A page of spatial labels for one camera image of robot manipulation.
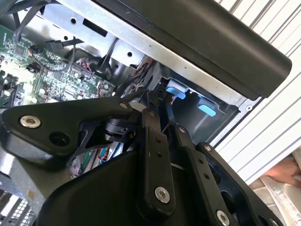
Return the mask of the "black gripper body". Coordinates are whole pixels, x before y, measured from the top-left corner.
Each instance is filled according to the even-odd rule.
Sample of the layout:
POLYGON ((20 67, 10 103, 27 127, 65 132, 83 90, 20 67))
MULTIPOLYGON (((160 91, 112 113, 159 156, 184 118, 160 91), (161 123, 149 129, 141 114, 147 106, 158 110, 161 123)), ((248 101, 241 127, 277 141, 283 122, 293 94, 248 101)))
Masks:
POLYGON ((127 152, 57 188, 39 226, 201 226, 186 172, 163 152, 127 152))

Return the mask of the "person's bare hand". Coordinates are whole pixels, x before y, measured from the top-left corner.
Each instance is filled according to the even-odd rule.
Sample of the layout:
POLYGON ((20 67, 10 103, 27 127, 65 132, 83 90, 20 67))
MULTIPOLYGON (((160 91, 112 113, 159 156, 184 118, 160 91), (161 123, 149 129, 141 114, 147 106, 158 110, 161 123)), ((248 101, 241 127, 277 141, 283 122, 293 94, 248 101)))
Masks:
POLYGON ((295 175, 301 173, 299 165, 294 157, 285 157, 275 166, 263 173, 263 176, 268 176, 277 182, 290 184, 292 186, 301 187, 301 182, 294 178, 295 175))

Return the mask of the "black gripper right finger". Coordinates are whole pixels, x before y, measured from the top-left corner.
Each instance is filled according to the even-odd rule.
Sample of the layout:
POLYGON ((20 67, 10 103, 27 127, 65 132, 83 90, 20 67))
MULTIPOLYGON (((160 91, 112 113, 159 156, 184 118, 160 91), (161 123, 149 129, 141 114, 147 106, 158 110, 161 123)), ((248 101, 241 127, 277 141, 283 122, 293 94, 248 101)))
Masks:
POLYGON ((203 226, 280 226, 282 222, 208 143, 193 144, 176 123, 172 95, 159 94, 158 112, 172 160, 187 174, 196 216, 203 226))

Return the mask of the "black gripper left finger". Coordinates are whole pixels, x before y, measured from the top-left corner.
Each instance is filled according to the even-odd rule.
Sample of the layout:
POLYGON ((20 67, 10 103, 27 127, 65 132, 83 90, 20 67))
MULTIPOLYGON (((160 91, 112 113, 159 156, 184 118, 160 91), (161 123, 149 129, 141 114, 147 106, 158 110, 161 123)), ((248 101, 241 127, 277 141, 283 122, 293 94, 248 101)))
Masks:
POLYGON ((39 222, 162 222, 175 210, 174 184, 160 117, 120 97, 8 108, 1 114, 5 151, 50 172, 118 140, 133 150, 52 192, 39 222))

